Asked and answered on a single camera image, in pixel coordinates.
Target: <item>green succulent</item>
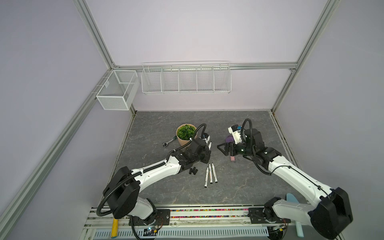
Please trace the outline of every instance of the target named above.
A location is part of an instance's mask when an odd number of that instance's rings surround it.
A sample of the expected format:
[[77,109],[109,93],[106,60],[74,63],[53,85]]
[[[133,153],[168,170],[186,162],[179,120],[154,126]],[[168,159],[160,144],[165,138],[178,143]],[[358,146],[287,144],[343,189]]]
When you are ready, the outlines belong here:
[[184,125],[177,131],[177,136],[181,140],[189,140],[191,137],[193,137],[193,134],[195,133],[196,128],[191,125]]

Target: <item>white marker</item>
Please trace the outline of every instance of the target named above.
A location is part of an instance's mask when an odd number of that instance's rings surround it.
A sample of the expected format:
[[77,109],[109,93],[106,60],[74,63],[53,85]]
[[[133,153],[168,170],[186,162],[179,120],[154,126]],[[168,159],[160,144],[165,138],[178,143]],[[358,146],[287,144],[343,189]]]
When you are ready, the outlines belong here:
[[213,171],[213,173],[214,173],[215,182],[217,182],[217,176],[216,176],[215,166],[214,166],[213,163],[212,163],[212,171]]
[[209,167],[209,183],[212,184],[213,181],[212,181],[212,168],[211,168],[211,164],[208,164],[208,167]]
[[205,173],[205,183],[204,183],[204,187],[207,187],[207,183],[208,183],[208,168],[207,168],[207,172]]

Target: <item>beige paper pot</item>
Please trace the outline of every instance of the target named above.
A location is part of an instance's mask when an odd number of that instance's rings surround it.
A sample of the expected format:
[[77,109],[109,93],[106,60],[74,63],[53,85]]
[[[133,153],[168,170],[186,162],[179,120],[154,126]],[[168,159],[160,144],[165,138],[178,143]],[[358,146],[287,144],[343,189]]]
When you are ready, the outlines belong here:
[[[184,126],[184,125],[190,125],[190,126],[193,126],[196,129],[196,127],[193,124],[186,123],[186,124],[180,125],[180,127],[178,127],[177,130],[176,130],[176,136],[177,136],[177,132],[179,131],[179,129],[182,126]],[[180,139],[179,136],[177,136],[177,140],[179,141],[181,146],[184,146],[184,145],[186,145],[189,142],[189,140],[182,140],[182,139]]]

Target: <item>black mounting plate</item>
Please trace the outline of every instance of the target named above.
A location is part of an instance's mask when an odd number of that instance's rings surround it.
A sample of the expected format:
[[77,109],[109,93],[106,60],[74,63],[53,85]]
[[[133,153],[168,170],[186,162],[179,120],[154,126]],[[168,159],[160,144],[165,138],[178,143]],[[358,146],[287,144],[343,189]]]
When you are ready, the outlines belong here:
[[169,209],[158,209],[157,210],[157,217],[156,222],[152,225],[146,225],[139,217],[133,217],[133,225],[135,226],[153,226],[153,225],[161,225],[161,221],[163,221],[164,225],[169,225],[169,219],[170,219],[170,210]]
[[[249,210],[250,214],[256,214],[256,215],[260,214],[261,215],[263,213],[264,207],[250,207],[250,208],[248,208],[248,210]],[[251,219],[252,224],[256,224],[256,223],[284,223],[284,220],[282,218],[279,218],[279,217],[273,218],[273,220],[271,222],[268,222],[265,218],[259,217],[259,216],[252,216],[249,218]],[[285,223],[291,223],[291,220],[288,218],[285,218]]]

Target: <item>white mesh basket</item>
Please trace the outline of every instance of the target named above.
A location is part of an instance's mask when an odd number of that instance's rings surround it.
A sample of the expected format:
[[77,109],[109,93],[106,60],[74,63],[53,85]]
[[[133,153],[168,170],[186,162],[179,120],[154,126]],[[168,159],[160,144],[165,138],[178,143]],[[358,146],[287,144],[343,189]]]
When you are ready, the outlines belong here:
[[140,82],[134,70],[113,70],[96,95],[105,110],[129,110]]
[[143,63],[141,75],[143,93],[229,93],[231,91],[229,63],[189,63],[188,65]]

